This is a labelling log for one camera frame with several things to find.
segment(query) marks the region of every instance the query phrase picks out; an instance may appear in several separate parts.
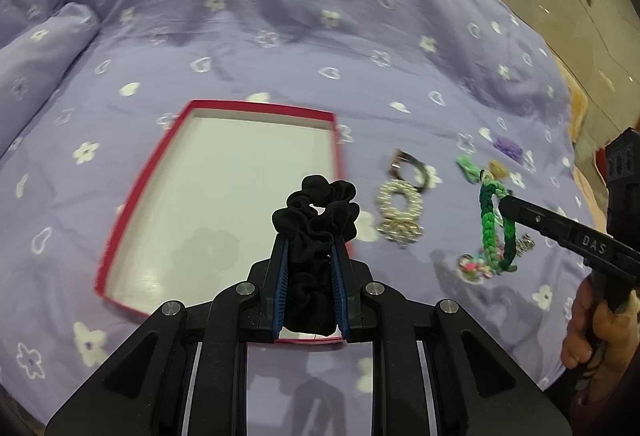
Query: pillow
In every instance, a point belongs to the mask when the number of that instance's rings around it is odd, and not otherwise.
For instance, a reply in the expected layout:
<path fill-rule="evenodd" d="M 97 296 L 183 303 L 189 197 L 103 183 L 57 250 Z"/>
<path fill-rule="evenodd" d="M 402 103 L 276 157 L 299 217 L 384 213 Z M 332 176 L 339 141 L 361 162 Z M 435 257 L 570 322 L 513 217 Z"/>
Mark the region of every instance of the pillow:
<path fill-rule="evenodd" d="M 69 3 L 0 50 L 0 153 L 47 101 L 99 28 L 89 7 Z"/>

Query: bed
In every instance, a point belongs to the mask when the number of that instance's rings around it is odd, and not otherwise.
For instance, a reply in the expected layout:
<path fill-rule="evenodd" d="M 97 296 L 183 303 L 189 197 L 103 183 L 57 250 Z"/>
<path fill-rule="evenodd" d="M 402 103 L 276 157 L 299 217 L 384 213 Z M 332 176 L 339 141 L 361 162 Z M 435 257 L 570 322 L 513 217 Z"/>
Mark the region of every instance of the bed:
<path fill-rule="evenodd" d="M 593 225 L 567 85 L 500 0 L 0 0 L 0 47 L 0 382 L 40 422 L 140 322 L 92 284 L 130 186 L 193 99 L 336 113 L 374 278 L 459 301 L 542 389 L 562 373 L 578 256 L 530 233 L 517 272 L 478 285 L 458 270 L 480 248 L 460 155 L 498 159 L 517 196 Z M 404 250 L 376 230 L 395 149 L 430 176 L 424 235 Z M 365 344 L 252 346 L 249 434 L 369 434 L 371 365 Z"/>

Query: floor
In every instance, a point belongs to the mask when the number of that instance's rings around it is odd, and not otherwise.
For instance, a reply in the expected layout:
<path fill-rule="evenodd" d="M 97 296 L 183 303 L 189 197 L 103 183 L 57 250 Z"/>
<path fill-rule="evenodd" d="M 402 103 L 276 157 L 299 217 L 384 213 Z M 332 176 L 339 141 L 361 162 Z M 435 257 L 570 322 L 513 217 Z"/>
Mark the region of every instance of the floor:
<path fill-rule="evenodd" d="M 606 210 L 593 151 L 640 118 L 640 18 L 630 0 L 502 0 L 539 32 L 589 96 L 576 166 Z"/>

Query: hand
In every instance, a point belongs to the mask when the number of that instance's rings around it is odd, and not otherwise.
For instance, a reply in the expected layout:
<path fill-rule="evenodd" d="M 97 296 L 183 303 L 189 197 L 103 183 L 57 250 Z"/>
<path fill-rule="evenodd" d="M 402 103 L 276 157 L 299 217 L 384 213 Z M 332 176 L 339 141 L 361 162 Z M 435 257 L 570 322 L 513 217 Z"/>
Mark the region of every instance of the hand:
<path fill-rule="evenodd" d="M 640 342 L 640 302 L 635 291 L 631 292 L 626 311 L 622 314 L 616 315 L 609 310 L 606 301 L 601 301 L 594 313 L 593 306 L 593 288 L 586 278 L 578 286 L 561 353 L 562 363 L 568 369 L 589 362 L 593 350 L 584 335 L 589 323 L 593 325 L 596 337 L 607 343 L 603 362 L 591 379 L 589 402 L 603 398 L 618 385 Z"/>

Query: black scrunchie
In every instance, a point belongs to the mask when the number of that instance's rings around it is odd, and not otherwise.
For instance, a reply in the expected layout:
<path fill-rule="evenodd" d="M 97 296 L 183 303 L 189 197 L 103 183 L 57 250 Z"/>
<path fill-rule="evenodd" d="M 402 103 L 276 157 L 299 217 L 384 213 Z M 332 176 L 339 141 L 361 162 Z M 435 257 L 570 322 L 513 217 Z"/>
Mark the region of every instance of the black scrunchie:
<path fill-rule="evenodd" d="M 296 332 L 331 335 L 335 331 L 334 292 L 329 253 L 334 236 L 350 241 L 360 213 L 349 203 L 356 188 L 344 180 L 327 182 L 307 176 L 302 190 L 287 198 L 287 208 L 273 213 L 273 226 L 289 240 L 289 290 L 284 316 L 286 328 Z M 324 207 L 324 212 L 312 207 Z"/>

